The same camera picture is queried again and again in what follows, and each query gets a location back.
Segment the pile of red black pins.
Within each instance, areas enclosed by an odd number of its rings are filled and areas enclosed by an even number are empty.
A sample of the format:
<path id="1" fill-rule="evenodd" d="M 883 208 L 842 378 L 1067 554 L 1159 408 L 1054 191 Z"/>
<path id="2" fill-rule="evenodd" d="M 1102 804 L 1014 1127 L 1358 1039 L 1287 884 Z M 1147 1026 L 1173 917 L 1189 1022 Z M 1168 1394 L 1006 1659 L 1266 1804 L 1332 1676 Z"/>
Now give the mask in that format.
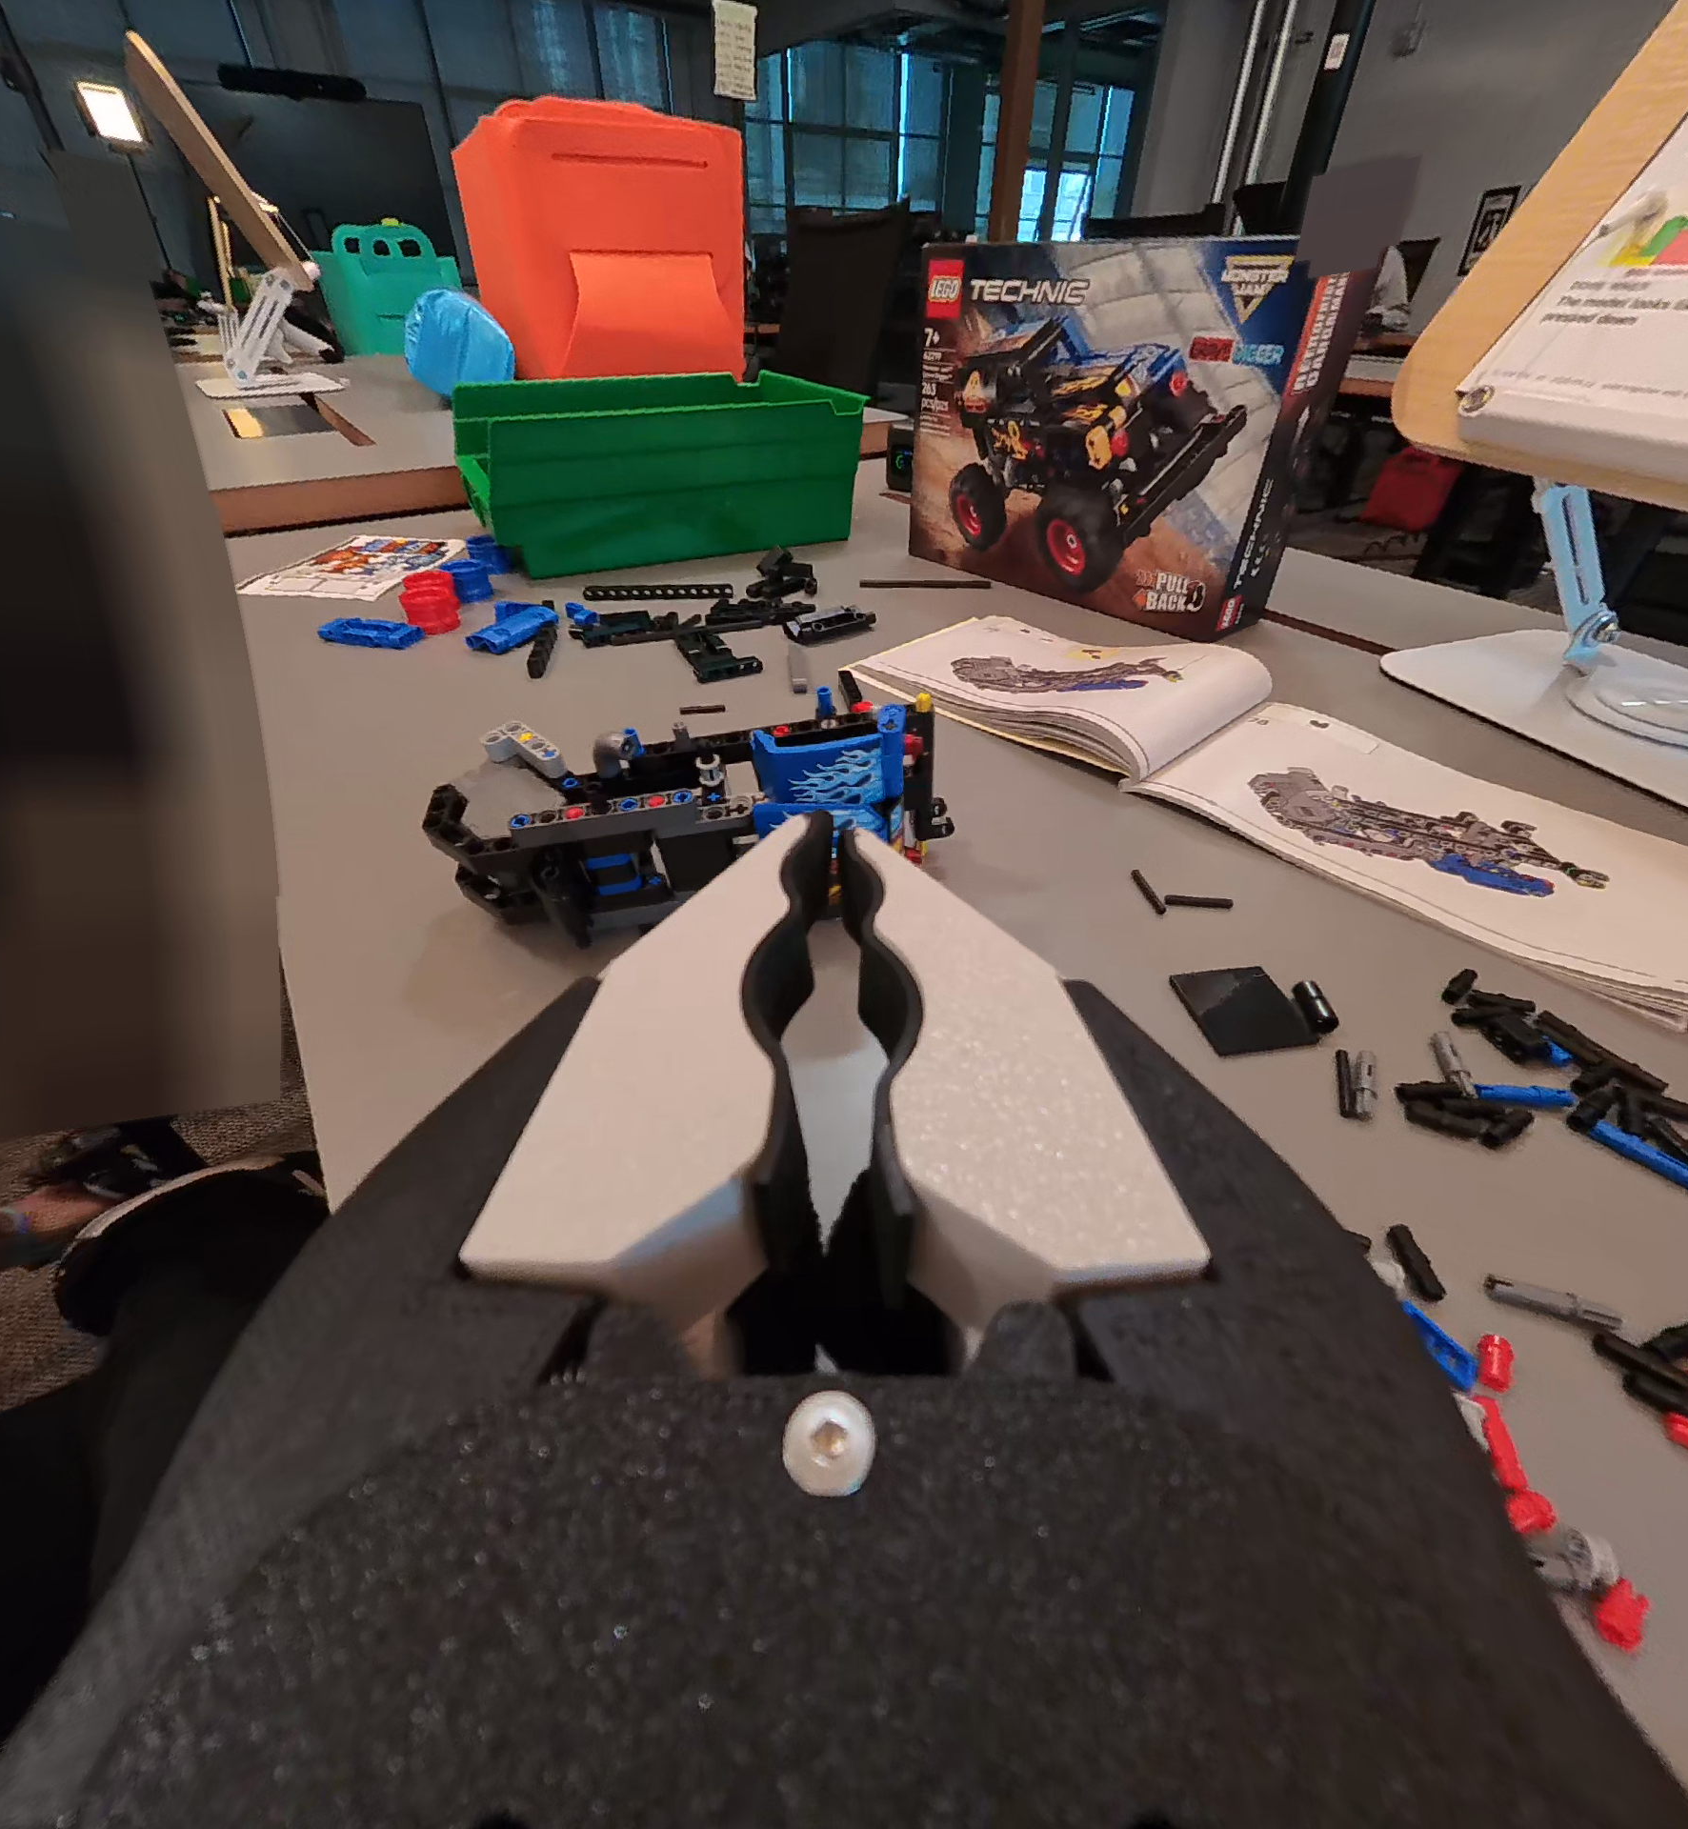
<path id="1" fill-rule="evenodd" d="M 1494 1469 L 1494 1483 L 1508 1504 L 1511 1533 L 1526 1542 L 1540 1583 L 1573 1603 L 1597 1643 L 1615 1654 L 1640 1654 L 1651 1596 L 1638 1590 L 1610 1542 L 1562 1520 L 1554 1499 L 1545 1499 L 1519 1462 L 1511 1420 L 1502 1402 L 1515 1393 L 1515 1346 L 1508 1336 L 1478 1336 L 1457 1346 L 1431 1308 L 1443 1299 L 1443 1282 L 1419 1236 L 1394 1225 L 1385 1246 L 1373 1250 L 1358 1236 L 1369 1271 L 1398 1299 L 1410 1331 L 1422 1339 L 1428 1357 L 1450 1387 L 1463 1434 Z M 1580 1292 L 1526 1282 L 1526 1278 L 1484 1278 L 1484 1292 L 1498 1308 L 1519 1317 L 1545 1317 L 1577 1331 L 1588 1354 L 1617 1378 L 1624 1394 L 1660 1420 L 1660 1434 L 1688 1452 L 1688 1326 L 1664 1331 L 1645 1346 L 1626 1339 L 1624 1317 L 1584 1302 Z"/>

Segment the pile of black toy beams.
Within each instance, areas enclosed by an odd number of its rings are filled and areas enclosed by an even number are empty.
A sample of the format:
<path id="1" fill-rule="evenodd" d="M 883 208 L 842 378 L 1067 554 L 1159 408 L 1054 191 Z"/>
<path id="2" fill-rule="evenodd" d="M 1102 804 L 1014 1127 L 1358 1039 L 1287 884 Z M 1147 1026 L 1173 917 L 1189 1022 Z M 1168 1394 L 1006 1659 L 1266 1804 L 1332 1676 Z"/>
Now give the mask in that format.
<path id="1" fill-rule="evenodd" d="M 814 565 L 775 548 L 752 583 L 585 583 L 564 607 L 564 631 L 582 647 L 672 644 L 701 688 L 756 678 L 760 657 L 735 652 L 732 637 L 778 631 L 794 647 L 840 644 L 875 631 L 862 607 L 820 607 Z"/>

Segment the teal plastic bin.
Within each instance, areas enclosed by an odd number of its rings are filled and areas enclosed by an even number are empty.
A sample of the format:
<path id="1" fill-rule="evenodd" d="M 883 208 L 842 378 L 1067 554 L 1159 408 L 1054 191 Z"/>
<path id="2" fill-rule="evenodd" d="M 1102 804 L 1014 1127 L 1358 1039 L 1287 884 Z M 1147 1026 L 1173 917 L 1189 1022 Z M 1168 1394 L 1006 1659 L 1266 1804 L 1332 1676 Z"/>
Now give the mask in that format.
<path id="1" fill-rule="evenodd" d="M 453 257 L 399 218 L 341 225 L 313 257 L 344 353 L 399 353 L 407 314 L 426 292 L 461 292 Z"/>

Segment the blue plastic bag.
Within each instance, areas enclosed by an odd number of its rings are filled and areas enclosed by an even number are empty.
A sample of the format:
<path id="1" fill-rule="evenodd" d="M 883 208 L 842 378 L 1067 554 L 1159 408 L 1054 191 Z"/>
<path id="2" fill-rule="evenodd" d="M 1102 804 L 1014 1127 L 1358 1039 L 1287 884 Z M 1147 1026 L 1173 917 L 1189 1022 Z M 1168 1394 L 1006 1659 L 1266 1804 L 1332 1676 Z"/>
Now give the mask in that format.
<path id="1" fill-rule="evenodd" d="M 443 402 L 461 385 L 513 385 L 513 339 L 464 292 L 432 283 L 407 310 L 407 372 Z"/>

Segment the wooden document stand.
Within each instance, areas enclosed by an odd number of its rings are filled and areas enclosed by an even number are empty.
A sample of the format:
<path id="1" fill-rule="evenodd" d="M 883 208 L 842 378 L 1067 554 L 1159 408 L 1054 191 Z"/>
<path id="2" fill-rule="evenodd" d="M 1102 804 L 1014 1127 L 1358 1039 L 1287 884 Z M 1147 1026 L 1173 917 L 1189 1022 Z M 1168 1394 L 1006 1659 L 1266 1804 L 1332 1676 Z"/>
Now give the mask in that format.
<path id="1" fill-rule="evenodd" d="M 1617 644 L 1588 524 L 1588 492 L 1688 514 L 1688 6 L 1411 339 L 1394 422 L 1534 481 L 1568 631 L 1380 671 L 1688 813 L 1688 667 Z"/>

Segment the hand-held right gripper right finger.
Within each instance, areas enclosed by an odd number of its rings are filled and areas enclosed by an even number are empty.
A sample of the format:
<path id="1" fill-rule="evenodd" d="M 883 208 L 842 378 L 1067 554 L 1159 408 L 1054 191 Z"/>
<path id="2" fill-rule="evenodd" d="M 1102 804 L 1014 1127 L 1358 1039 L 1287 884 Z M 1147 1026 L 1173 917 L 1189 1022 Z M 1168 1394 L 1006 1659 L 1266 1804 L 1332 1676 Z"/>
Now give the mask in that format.
<path id="1" fill-rule="evenodd" d="M 840 834 L 871 1094 L 883 1308 L 983 1336 L 1013 1302 L 1189 1282 L 1214 1250 L 1067 982 L 896 849 Z"/>

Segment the black blue toy truck chassis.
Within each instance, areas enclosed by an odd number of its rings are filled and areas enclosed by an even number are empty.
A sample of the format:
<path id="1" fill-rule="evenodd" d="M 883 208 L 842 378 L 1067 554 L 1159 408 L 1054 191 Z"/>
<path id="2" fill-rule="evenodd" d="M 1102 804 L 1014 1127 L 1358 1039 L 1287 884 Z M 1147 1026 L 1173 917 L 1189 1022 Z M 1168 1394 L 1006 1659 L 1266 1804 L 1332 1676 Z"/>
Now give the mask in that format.
<path id="1" fill-rule="evenodd" d="M 529 725 L 485 732 L 485 766 L 428 793 L 421 833 L 458 892 L 497 924 L 553 924 L 578 947 L 653 927 L 786 816 L 826 813 L 907 862 L 950 834 L 935 716 L 913 701 L 814 701 L 814 717 L 725 732 L 616 728 L 585 766 Z"/>

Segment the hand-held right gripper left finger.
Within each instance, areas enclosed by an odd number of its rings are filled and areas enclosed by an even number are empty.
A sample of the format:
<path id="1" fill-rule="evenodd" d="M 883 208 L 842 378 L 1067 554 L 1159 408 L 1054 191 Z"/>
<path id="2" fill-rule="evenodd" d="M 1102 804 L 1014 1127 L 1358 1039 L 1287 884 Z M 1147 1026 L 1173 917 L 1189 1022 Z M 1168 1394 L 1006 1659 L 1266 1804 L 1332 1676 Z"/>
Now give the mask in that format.
<path id="1" fill-rule="evenodd" d="M 765 1275 L 775 1320 L 807 1313 L 820 1236 L 784 1035 L 830 861 L 833 820 L 786 816 L 599 972 L 464 1275 L 648 1308 L 675 1336 Z"/>

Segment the toy truck set box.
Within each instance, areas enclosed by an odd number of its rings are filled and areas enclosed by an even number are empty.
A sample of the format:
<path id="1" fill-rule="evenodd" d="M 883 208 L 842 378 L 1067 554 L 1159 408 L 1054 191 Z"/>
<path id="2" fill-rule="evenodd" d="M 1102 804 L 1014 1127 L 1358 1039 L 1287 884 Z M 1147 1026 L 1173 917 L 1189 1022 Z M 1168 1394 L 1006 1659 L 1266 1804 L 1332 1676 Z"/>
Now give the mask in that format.
<path id="1" fill-rule="evenodd" d="M 1380 267 L 933 241 L 907 554 L 1214 644 L 1265 618 Z"/>

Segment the colourful sticker sheet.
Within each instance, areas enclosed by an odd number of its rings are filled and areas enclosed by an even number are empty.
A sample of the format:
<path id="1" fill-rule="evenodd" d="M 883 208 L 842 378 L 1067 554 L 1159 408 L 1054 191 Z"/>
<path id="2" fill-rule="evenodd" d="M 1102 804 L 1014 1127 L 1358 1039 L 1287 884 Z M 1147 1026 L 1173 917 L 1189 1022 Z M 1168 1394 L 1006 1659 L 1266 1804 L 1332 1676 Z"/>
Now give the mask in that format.
<path id="1" fill-rule="evenodd" d="M 240 580 L 249 597 L 320 597 L 320 604 L 378 604 L 408 575 L 464 561 L 458 537 L 349 537 L 313 561 Z"/>

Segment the pile of black blue pins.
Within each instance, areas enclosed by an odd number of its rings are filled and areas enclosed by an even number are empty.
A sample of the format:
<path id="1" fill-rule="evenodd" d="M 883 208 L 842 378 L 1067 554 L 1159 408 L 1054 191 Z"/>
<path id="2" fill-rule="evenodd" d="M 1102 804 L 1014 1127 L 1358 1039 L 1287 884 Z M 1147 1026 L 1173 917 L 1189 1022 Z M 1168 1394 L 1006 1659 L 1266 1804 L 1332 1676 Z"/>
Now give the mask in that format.
<path id="1" fill-rule="evenodd" d="M 1688 1099 L 1548 1003 L 1454 972 L 1428 1053 L 1428 1079 L 1389 1087 L 1411 1129 L 1511 1152 L 1554 1127 L 1688 1194 Z"/>

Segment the red bag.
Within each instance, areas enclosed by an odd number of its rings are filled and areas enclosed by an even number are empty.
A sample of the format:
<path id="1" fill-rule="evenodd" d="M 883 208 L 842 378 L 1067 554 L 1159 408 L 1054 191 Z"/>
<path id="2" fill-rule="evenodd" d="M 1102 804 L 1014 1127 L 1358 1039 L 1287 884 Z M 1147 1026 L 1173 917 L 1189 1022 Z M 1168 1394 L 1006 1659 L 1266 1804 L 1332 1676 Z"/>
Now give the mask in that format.
<path id="1" fill-rule="evenodd" d="M 1440 518 L 1457 477 L 1463 462 L 1401 446 L 1380 462 L 1373 485 L 1363 506 L 1363 524 L 1422 537 Z"/>

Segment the orange plastic bin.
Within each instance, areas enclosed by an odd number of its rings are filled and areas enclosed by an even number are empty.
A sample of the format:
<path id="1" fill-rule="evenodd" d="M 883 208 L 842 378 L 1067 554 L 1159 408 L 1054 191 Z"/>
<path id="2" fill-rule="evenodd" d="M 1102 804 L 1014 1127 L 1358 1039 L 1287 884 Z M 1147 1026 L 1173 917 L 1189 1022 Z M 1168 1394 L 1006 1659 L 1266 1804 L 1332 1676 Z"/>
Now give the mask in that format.
<path id="1" fill-rule="evenodd" d="M 747 372 L 739 135 L 638 101 L 505 101 L 453 152 L 519 378 Z"/>

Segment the open instruction booklet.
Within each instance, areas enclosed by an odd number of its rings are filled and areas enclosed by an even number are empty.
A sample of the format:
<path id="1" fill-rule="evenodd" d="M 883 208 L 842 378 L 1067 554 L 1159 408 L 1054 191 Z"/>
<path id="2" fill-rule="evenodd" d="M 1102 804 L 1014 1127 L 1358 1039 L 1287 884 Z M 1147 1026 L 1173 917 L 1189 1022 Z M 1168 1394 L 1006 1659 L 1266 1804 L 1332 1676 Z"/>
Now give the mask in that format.
<path id="1" fill-rule="evenodd" d="M 1138 799 L 1688 1033 L 1688 844 L 1281 706 L 1253 652 L 1072 644 L 975 618 L 851 671 L 995 736 L 1089 763 Z"/>

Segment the black square toy panel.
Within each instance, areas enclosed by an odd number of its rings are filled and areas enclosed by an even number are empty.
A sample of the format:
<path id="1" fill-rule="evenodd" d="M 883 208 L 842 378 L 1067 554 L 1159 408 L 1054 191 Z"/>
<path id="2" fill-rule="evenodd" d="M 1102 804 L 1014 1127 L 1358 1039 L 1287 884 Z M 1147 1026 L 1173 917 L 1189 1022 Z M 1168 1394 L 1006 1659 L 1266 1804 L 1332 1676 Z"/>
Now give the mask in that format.
<path id="1" fill-rule="evenodd" d="M 1222 1059 L 1304 1052 L 1321 1033 L 1265 968 L 1173 972 L 1173 998 Z"/>

